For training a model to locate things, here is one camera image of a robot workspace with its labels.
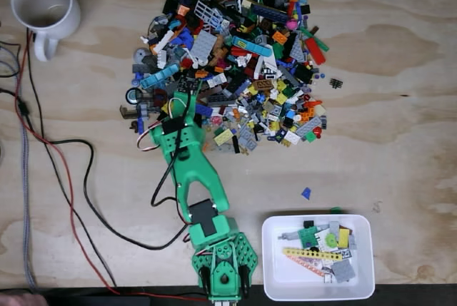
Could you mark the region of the person's hand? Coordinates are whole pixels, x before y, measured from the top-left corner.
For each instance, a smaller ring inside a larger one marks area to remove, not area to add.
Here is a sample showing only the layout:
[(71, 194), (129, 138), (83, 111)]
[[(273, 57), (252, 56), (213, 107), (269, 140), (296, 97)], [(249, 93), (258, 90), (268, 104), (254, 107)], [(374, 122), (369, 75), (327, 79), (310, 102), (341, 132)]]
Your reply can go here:
[(0, 295), (1, 306), (48, 306), (48, 302), (42, 295), (20, 294)]

